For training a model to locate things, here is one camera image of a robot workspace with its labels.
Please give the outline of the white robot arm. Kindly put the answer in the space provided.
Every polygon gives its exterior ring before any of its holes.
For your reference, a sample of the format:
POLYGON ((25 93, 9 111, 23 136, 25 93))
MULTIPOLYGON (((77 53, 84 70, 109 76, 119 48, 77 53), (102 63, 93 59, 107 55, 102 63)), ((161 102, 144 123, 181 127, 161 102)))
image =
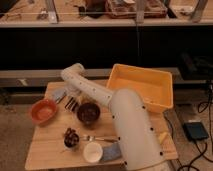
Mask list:
POLYGON ((61 77, 109 109, 126 170, 170 171, 141 97, 131 89, 112 91, 84 78, 83 71, 77 63, 62 70, 61 77))

